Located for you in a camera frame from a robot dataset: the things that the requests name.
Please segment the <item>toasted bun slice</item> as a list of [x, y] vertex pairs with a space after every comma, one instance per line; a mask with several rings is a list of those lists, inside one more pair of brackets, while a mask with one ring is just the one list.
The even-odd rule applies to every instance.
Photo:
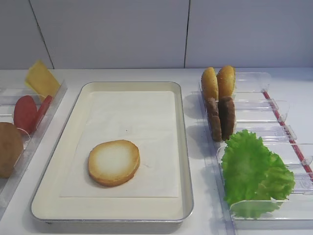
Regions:
[[98, 144], [88, 157], [89, 176], [106, 187], [119, 186], [134, 177], [140, 166], [138, 147], [127, 140]]

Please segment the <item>rear brown meat patty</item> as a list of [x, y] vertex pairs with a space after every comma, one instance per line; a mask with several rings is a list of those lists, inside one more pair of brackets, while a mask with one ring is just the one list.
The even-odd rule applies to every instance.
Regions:
[[222, 131], [217, 103], [213, 97], [210, 97], [206, 100], [206, 104], [207, 104], [207, 115], [210, 121], [212, 131], [212, 139], [215, 142], [221, 142]]

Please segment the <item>brown meat patty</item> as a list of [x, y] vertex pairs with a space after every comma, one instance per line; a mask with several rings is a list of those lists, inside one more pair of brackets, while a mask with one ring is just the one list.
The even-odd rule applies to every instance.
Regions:
[[224, 96], [218, 102], [222, 140], [226, 141], [233, 134], [235, 125], [235, 105], [232, 97]]
[[217, 103], [213, 97], [210, 97], [206, 100], [206, 104], [207, 104], [207, 115], [210, 121], [212, 131], [212, 139], [215, 142], [221, 142], [222, 131]]

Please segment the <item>front brown meat patty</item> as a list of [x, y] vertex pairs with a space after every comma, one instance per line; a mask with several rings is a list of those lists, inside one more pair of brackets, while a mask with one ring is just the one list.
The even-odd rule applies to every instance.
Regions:
[[222, 140], [226, 141], [233, 134], [235, 125], [235, 105], [232, 97], [224, 96], [218, 102]]

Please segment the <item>green lettuce leaf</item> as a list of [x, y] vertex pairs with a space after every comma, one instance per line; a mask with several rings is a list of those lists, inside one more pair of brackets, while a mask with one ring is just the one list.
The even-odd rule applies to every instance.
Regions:
[[226, 140], [222, 157], [224, 200], [238, 217], [258, 218], [280, 208], [292, 193], [294, 174], [280, 156], [247, 130]]

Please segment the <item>yellow cheese slice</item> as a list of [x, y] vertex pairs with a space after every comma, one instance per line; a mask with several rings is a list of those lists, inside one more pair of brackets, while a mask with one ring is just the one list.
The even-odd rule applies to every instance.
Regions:
[[29, 68], [25, 84], [39, 95], [41, 101], [48, 95], [54, 97], [60, 87], [60, 83], [41, 60]]

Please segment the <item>white paper tray liner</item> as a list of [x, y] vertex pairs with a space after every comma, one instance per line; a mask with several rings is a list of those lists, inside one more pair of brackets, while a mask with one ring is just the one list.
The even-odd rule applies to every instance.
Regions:
[[[179, 150], [173, 92], [93, 92], [80, 124], [62, 197], [156, 197], [179, 195]], [[122, 176], [140, 161], [134, 176], [114, 187], [97, 183], [89, 166]]]

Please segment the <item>rear bun half right rack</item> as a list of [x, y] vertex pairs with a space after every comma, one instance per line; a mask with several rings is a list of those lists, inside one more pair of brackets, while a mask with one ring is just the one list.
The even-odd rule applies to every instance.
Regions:
[[208, 67], [203, 71], [201, 76], [201, 88], [206, 99], [214, 98], [218, 100], [218, 81], [213, 67]]

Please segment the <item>bun half rack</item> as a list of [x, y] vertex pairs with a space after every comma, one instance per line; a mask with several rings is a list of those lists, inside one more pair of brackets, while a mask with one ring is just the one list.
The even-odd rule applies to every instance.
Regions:
[[219, 99], [232, 96], [235, 87], [235, 68], [231, 65], [222, 67], [217, 74]]
[[201, 76], [201, 88], [206, 99], [214, 98], [218, 100], [218, 81], [213, 67], [208, 67], [203, 71]]

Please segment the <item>front bun half right rack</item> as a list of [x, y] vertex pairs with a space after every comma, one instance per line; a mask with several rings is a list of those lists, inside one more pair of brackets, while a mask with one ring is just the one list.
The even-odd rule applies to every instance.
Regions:
[[232, 96], [235, 87], [235, 68], [231, 65], [222, 67], [217, 74], [219, 99]]

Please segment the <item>clear acrylic right rack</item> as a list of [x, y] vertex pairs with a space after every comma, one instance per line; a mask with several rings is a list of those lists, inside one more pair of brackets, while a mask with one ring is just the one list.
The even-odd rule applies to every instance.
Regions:
[[209, 67], [196, 92], [228, 235], [313, 226], [313, 146], [297, 143], [290, 106], [270, 97], [270, 80]]

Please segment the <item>cream metal tray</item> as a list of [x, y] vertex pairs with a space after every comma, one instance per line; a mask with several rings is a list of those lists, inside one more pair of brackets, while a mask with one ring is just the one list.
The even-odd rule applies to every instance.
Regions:
[[192, 210], [180, 86], [85, 84], [33, 197], [33, 216], [180, 223]]

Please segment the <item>brown bun top left rack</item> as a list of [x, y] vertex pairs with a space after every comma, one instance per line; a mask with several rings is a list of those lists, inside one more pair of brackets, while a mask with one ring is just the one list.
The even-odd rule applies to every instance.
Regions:
[[19, 130], [9, 122], [0, 123], [0, 177], [9, 178], [23, 151]]

